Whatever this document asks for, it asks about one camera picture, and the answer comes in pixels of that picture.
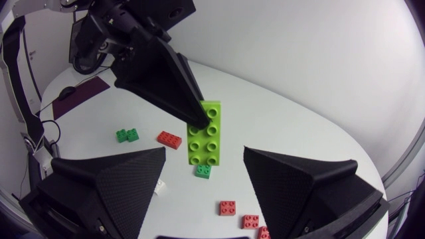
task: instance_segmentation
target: white wall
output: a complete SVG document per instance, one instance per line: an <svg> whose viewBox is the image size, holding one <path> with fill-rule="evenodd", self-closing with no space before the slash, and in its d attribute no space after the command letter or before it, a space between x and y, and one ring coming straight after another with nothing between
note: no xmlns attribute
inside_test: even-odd
<svg viewBox="0 0 425 239"><path fill-rule="evenodd" d="M335 122L381 176L410 144L425 117L425 51L403 0L195 6L169 31L176 51Z"/></svg>
<svg viewBox="0 0 425 239"><path fill-rule="evenodd" d="M68 47L72 27L72 14L43 10L25 17L28 52L32 55L31 66L41 95L47 85L63 70L68 68ZM40 100L31 75L21 37L18 66L27 101L33 113L40 110ZM18 121L12 109L3 75L0 74L0 185L9 193L19 196L25 172L27 150L19 133ZM22 195L29 192L28 174L23 183Z"/></svg>
<svg viewBox="0 0 425 239"><path fill-rule="evenodd" d="M28 151L19 133L18 120L9 101L3 74L0 74L0 102L0 185L19 197ZM22 195L29 192L28 172L22 191Z"/></svg>
<svg viewBox="0 0 425 239"><path fill-rule="evenodd" d="M31 68L40 94L48 84L67 69L72 13L49 9L25 15L25 33L28 53L32 55Z"/></svg>

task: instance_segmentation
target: dark green lego brick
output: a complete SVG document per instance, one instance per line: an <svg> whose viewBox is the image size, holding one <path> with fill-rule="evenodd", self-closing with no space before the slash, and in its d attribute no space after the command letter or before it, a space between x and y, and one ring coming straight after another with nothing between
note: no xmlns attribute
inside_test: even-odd
<svg viewBox="0 0 425 239"><path fill-rule="evenodd" d="M127 140L127 132L125 129L121 129L116 132L118 142L122 143Z"/></svg>
<svg viewBox="0 0 425 239"><path fill-rule="evenodd" d="M127 131L127 137L129 142L133 142L139 139L139 135L137 134L137 131L135 129Z"/></svg>
<svg viewBox="0 0 425 239"><path fill-rule="evenodd" d="M187 149L191 165L220 165L220 102L201 101L210 124L204 129L187 125Z"/></svg>
<svg viewBox="0 0 425 239"><path fill-rule="evenodd" d="M195 173L196 177L201 177L204 179L210 178L212 167L210 165L198 165L197 166L197 172Z"/></svg>

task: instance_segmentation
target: lego stud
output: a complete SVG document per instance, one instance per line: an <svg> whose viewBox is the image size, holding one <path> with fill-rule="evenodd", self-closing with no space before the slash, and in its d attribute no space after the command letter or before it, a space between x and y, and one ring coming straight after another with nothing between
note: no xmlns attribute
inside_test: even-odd
<svg viewBox="0 0 425 239"><path fill-rule="evenodd" d="M209 165L215 165L215 164L217 164L217 158L215 156L210 156L207 160L207 163Z"/></svg>
<svg viewBox="0 0 425 239"><path fill-rule="evenodd" d="M210 152L213 152L214 150L217 149L217 144L214 141L211 141L207 144L207 150Z"/></svg>
<svg viewBox="0 0 425 239"><path fill-rule="evenodd" d="M199 163L199 161L200 161L200 159L199 159L199 157L198 157L197 155L195 155L195 156L191 157L191 163L192 163L193 165L198 164L198 163Z"/></svg>
<svg viewBox="0 0 425 239"><path fill-rule="evenodd" d="M199 143L198 142L192 142L189 144L189 149L191 149L191 151L196 151L199 149Z"/></svg>
<svg viewBox="0 0 425 239"><path fill-rule="evenodd" d="M218 131L217 126L215 126L215 125L210 125L210 126L208 127L208 129L207 129L207 134L208 134L209 136L214 136L214 135L217 133L217 131Z"/></svg>
<svg viewBox="0 0 425 239"><path fill-rule="evenodd" d="M211 108L211 109L207 110L207 116L210 119L213 119L214 117L216 117L217 116L217 109L216 108Z"/></svg>
<svg viewBox="0 0 425 239"><path fill-rule="evenodd" d="M189 133L192 135L192 136L195 136L196 134L198 134L198 132L199 132L199 129L197 129L196 127L190 127L189 128Z"/></svg>

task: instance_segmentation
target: metal frame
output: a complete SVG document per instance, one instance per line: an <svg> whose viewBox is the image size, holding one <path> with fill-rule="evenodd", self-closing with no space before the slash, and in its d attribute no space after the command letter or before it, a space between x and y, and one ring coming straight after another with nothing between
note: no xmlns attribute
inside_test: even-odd
<svg viewBox="0 0 425 239"><path fill-rule="evenodd" d="M419 127L418 133L414 136L412 143L407 147L401 158L392 166L392 168L381 178L384 188L389 188L393 182L406 170L407 166L413 161L419 150L425 143L425 119Z"/></svg>
<svg viewBox="0 0 425 239"><path fill-rule="evenodd" d="M39 234L37 229L33 226L27 215L19 206L18 200L12 197L6 190L0 186L0 211L6 217L19 225L21 228Z"/></svg>

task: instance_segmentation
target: purple mat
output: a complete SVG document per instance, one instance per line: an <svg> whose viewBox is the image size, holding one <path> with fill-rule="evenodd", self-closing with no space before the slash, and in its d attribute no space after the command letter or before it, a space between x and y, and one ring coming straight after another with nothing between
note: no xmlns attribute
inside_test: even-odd
<svg viewBox="0 0 425 239"><path fill-rule="evenodd" d="M52 103L54 120L57 120L60 116L63 116L82 102L85 102L108 88L109 85L99 78L99 76L96 76L93 79L77 86L76 91L65 100L59 101L58 99L55 99Z"/></svg>

